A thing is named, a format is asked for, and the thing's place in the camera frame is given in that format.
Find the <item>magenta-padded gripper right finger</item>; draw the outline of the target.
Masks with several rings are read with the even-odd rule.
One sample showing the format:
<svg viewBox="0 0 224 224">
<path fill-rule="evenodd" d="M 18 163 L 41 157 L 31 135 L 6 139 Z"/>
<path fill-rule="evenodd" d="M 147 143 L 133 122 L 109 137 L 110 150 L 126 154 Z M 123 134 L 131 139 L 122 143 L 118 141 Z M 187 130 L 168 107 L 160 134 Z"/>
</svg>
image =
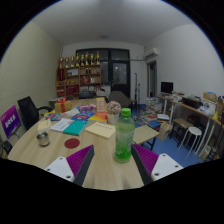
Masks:
<svg viewBox="0 0 224 224">
<path fill-rule="evenodd" d="M 182 166 L 166 153 L 157 155 L 136 144 L 132 145 L 131 152 L 145 185 L 182 169 Z"/>
</svg>

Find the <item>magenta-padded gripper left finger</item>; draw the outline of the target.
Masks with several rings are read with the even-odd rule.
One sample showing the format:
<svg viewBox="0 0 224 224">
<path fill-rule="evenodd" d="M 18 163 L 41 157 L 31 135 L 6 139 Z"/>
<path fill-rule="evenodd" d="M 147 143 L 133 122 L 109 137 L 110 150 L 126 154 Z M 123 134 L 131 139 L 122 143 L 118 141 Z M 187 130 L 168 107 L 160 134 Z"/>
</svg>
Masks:
<svg viewBox="0 0 224 224">
<path fill-rule="evenodd" d="M 46 171 L 82 186 L 93 157 L 94 146 L 90 145 L 67 158 L 58 157 L 46 168 Z"/>
</svg>

